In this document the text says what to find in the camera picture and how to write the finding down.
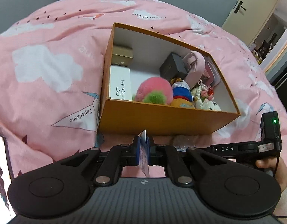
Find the person right hand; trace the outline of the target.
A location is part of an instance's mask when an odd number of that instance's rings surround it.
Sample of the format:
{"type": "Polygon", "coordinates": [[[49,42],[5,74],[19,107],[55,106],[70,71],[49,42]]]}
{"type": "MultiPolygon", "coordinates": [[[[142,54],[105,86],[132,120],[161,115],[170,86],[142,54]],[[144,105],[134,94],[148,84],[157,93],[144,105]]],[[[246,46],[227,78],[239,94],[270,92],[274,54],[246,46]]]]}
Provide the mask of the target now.
{"type": "Polygon", "coordinates": [[[280,185],[283,192],[287,188],[287,166],[281,157],[269,157],[255,162],[256,167],[262,169],[272,169],[273,177],[280,185]]]}

